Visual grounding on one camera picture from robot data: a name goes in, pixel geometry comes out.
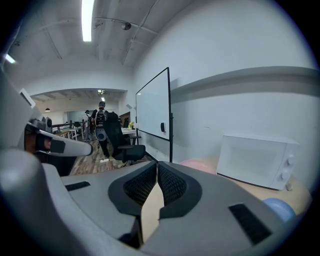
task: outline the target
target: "ceiling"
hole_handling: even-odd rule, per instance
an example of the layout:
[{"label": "ceiling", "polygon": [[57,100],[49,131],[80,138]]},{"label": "ceiling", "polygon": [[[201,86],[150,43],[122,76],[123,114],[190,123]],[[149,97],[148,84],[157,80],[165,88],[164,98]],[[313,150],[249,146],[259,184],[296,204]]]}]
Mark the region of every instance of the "ceiling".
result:
[{"label": "ceiling", "polygon": [[99,88],[90,89],[71,89],[71,90],[56,90],[47,92],[44,94],[37,94],[31,96],[36,104],[44,103],[47,101],[61,100],[61,99],[93,99],[101,101],[101,97],[104,97],[105,101],[118,101],[123,95],[121,90],[104,90],[103,93],[99,93]]},{"label": "ceiling", "polygon": [[[95,0],[91,42],[82,39],[81,0],[40,1],[23,20],[9,54],[19,65],[76,55],[134,67],[161,29],[194,1]],[[121,29],[122,21],[130,22],[131,29]]]}]

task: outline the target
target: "microwave oven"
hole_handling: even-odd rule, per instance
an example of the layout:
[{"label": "microwave oven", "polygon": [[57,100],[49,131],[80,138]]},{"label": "microwave oven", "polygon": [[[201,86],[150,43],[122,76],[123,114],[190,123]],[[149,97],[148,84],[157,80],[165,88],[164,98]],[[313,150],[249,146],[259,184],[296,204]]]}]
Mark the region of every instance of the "microwave oven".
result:
[{"label": "microwave oven", "polygon": [[217,173],[282,190],[293,170],[299,144],[289,138],[228,133],[222,137]]}]

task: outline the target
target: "blue ball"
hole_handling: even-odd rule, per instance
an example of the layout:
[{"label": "blue ball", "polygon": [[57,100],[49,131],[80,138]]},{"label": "blue ball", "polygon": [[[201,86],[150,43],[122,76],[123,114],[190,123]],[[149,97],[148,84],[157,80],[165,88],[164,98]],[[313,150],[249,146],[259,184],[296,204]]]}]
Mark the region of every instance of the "blue ball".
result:
[{"label": "blue ball", "polygon": [[269,206],[283,222],[287,222],[291,218],[296,216],[294,209],[289,204],[278,198],[267,198],[263,202]]}]

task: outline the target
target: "fluorescent light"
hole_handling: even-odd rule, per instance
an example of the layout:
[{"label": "fluorescent light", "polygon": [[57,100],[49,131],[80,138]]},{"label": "fluorescent light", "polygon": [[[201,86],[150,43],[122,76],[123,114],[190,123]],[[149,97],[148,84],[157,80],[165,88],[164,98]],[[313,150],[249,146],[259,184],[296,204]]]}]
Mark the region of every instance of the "fluorescent light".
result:
[{"label": "fluorescent light", "polygon": [[10,62],[11,64],[15,63],[16,61],[14,60],[14,58],[12,58],[9,54],[7,54],[5,56],[5,59]]},{"label": "fluorescent light", "polygon": [[82,38],[84,42],[91,42],[92,13],[95,0],[82,0],[81,24]]}]

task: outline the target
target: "microwave knob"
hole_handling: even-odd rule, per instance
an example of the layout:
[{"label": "microwave knob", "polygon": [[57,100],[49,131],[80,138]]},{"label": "microwave knob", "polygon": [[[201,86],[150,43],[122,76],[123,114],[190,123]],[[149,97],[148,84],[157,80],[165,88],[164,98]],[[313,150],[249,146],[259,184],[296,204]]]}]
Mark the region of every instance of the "microwave knob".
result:
[{"label": "microwave knob", "polygon": [[295,157],[293,155],[289,155],[286,161],[288,165],[292,167],[295,164]]},{"label": "microwave knob", "polygon": [[283,180],[287,180],[290,178],[290,172],[288,170],[283,170],[281,173],[281,178]]}]

